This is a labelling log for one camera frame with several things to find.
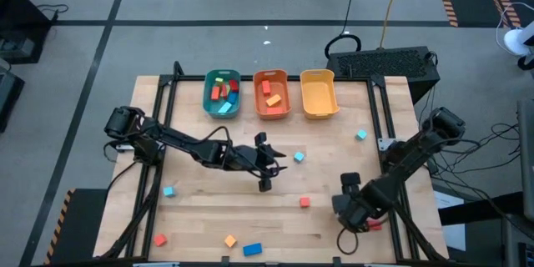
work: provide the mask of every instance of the desk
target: desk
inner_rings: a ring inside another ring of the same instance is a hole
[[[150,113],[157,83],[158,77],[138,77],[131,105]],[[343,263],[395,262],[389,226],[359,234],[356,254],[343,255],[335,246],[341,225],[335,219],[330,198],[341,192],[340,174],[359,172],[362,184],[380,175],[365,83],[336,82],[340,111],[333,118],[315,121],[303,115],[299,82],[289,82],[292,111],[277,121],[258,118],[251,82],[241,83],[238,117],[212,119],[202,109],[203,85],[204,82],[179,82],[173,128],[201,138],[224,124],[234,145],[253,145],[254,136],[265,131],[267,142],[288,155],[279,160],[288,169],[273,179],[272,190],[261,194],[257,179],[250,174],[206,169],[187,154],[169,149],[161,184],[173,185],[178,195],[169,199],[160,191],[154,234],[165,234],[168,243],[163,247],[152,245],[150,260],[219,262],[221,256],[229,256],[232,262],[331,263],[332,257],[340,256]],[[396,135],[408,139],[417,132],[417,122],[406,79],[386,78],[386,87]],[[382,116],[380,95],[376,98]],[[162,110],[160,120],[164,117]],[[380,122],[385,132],[385,123],[382,119]],[[360,142],[355,139],[359,129],[368,133]],[[292,158],[297,151],[306,156],[301,164]],[[132,154],[120,154],[114,175],[131,160]],[[94,255],[105,252],[130,221],[139,170],[126,173],[109,193]],[[448,257],[427,170],[419,169],[406,183],[406,189],[413,220],[436,250]],[[310,208],[299,207],[300,196],[311,198]],[[140,225],[139,233],[144,230],[144,224]],[[233,249],[224,244],[228,234],[238,240]],[[409,257],[403,226],[400,234],[404,256]],[[137,237],[134,254],[140,254],[143,239],[141,234]],[[263,245],[264,253],[245,258],[242,246],[257,242]],[[354,236],[345,234],[341,245],[352,248]]]

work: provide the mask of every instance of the yellow cable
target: yellow cable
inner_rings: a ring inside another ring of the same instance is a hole
[[[385,28],[387,27],[387,19],[390,17],[391,4],[393,4],[393,0],[390,0],[390,4],[387,6],[387,12],[385,13],[384,26],[382,27],[382,38],[380,39],[380,48],[382,48],[382,43],[384,42]]]

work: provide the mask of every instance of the yellow bin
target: yellow bin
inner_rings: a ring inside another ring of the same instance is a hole
[[[309,119],[330,118],[340,110],[335,101],[334,72],[306,70],[300,74],[304,113]]]

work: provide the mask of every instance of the blue block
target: blue block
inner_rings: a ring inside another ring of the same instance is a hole
[[[295,160],[295,162],[300,163],[304,159],[304,155],[301,153],[296,153],[293,159]]]
[[[261,243],[251,244],[243,247],[244,256],[261,254]]]
[[[226,113],[232,107],[231,103],[224,103],[221,108],[219,108],[219,113]]]
[[[237,102],[238,94],[236,92],[231,92],[230,95],[228,95],[228,102],[235,104]]]
[[[358,141],[363,141],[363,139],[365,139],[365,137],[367,137],[367,133],[365,132],[365,130],[359,130],[358,131],[358,134],[356,135],[356,139]]]
[[[176,194],[174,193],[173,187],[165,187],[164,188],[164,195],[165,197],[174,197]]]

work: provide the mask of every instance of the teal bin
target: teal bin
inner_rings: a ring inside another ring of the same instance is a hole
[[[230,79],[237,81],[239,85],[239,93],[237,101],[226,113],[219,113],[219,109],[226,103],[226,99],[222,97],[217,101],[211,100],[211,88],[215,85],[215,79],[222,78],[224,83],[228,83]],[[206,74],[206,80],[204,81],[204,98],[202,101],[202,106],[206,113],[208,113],[213,118],[233,118],[237,115],[239,111],[239,103],[241,102],[241,75],[239,72],[234,70],[212,70]]]

